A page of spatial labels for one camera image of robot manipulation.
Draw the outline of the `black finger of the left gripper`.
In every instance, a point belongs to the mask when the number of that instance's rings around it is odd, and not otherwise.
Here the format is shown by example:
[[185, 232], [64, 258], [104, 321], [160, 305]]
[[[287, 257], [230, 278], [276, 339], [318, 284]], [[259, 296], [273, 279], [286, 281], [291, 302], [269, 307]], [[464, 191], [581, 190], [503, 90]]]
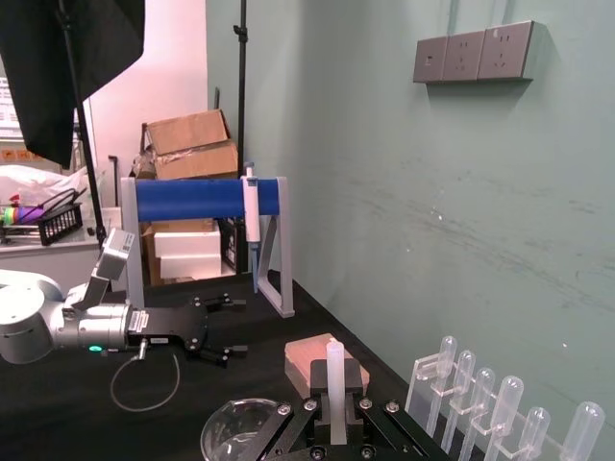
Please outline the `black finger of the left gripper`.
[[234, 300], [228, 293], [207, 299], [195, 296], [191, 302], [194, 307], [204, 309], [207, 313], [220, 311], [244, 312], [246, 310], [245, 300]]
[[246, 345], [217, 346], [209, 343], [191, 343], [185, 355], [188, 360], [227, 368], [231, 358], [245, 358], [248, 350]]

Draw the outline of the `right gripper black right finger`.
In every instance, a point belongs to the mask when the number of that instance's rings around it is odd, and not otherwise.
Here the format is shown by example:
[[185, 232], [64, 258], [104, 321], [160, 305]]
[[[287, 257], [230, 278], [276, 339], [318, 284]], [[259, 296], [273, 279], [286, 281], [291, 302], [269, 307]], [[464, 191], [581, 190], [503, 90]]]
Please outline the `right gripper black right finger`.
[[363, 390], [360, 365], [344, 361], [347, 444], [344, 460], [443, 460], [445, 452], [395, 400], [378, 403]]

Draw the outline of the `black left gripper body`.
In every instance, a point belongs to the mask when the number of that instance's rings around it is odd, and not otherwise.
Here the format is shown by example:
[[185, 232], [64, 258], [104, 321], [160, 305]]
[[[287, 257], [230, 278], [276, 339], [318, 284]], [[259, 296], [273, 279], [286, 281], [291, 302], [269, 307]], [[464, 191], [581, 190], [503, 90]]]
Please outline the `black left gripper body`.
[[208, 311], [203, 302], [176, 307], [130, 307], [126, 318], [125, 350], [137, 351], [157, 346], [181, 348], [197, 357], [208, 337]]

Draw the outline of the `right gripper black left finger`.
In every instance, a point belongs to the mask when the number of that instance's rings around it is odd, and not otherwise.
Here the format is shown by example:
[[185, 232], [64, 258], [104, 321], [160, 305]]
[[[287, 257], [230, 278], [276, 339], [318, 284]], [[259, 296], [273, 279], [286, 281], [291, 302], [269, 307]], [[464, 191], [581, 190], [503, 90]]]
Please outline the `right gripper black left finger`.
[[327, 362], [317, 359], [310, 363], [308, 397], [295, 406], [279, 403], [239, 459], [332, 460], [332, 448], [322, 437], [330, 428]]

